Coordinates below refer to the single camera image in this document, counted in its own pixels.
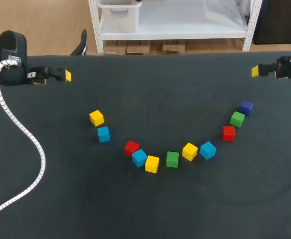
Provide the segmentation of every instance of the floor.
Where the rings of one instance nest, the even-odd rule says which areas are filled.
[[[27,38],[29,55],[69,55],[88,32],[88,54],[96,55],[88,0],[0,0],[0,34],[13,30]],[[188,41],[186,53],[241,52],[242,39]],[[291,45],[252,45],[251,51],[291,50]],[[160,54],[160,44],[151,48]]]

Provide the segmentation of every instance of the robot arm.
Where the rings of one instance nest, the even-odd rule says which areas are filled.
[[[252,77],[268,76],[276,72],[276,78],[291,78],[291,56],[282,56],[272,64],[259,64],[252,69]]]
[[[87,31],[81,33],[81,41],[71,55],[87,54]],[[71,73],[65,68],[48,66],[32,67],[27,62],[27,41],[24,35],[5,31],[0,35],[0,61],[14,60],[18,64],[8,71],[3,69],[0,74],[0,84],[15,86],[22,84],[45,85],[50,77],[58,81],[71,81]]]

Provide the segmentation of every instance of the cardboard box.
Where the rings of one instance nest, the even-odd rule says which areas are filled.
[[[185,40],[165,40],[162,51],[166,54],[182,54],[185,52]]]
[[[104,53],[106,55],[125,55],[126,51],[126,41],[107,41],[104,45]]]
[[[144,55],[150,53],[150,41],[128,41],[127,53],[131,55]]]

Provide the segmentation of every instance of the green cube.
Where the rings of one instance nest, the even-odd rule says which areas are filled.
[[[244,117],[245,117],[244,114],[235,111],[231,117],[230,124],[239,128],[243,124]]]
[[[179,153],[168,152],[166,156],[166,166],[170,168],[177,168],[179,162]]]

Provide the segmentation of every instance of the white cable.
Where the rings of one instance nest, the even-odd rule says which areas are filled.
[[[4,60],[0,62],[0,71],[2,70],[2,68],[4,66],[9,67],[9,66],[13,66],[13,65],[17,65],[16,61],[12,61],[12,60]],[[5,202],[4,204],[0,205],[0,211],[3,210],[5,207],[7,207],[8,205],[16,202],[18,199],[22,198],[23,196],[25,196],[27,193],[29,193],[31,190],[33,190],[37,184],[39,183],[39,181],[41,180],[44,172],[45,172],[45,167],[46,167],[46,158],[45,158],[45,153],[44,150],[42,149],[40,143],[38,142],[38,140],[19,122],[19,120],[13,115],[13,113],[10,111],[10,109],[8,108],[8,106],[6,105],[1,91],[0,91],[0,105],[1,107],[4,109],[4,111],[6,112],[6,114],[9,116],[9,118],[21,129],[21,131],[23,131],[28,138],[30,138],[30,140],[35,144],[36,148],[38,149],[39,155],[40,155],[40,159],[41,159],[41,167],[40,167],[40,172],[37,176],[37,178],[35,179],[35,181],[24,191],[22,191],[21,193],[19,193],[17,196],[13,197],[12,199],[9,199],[7,202]]]

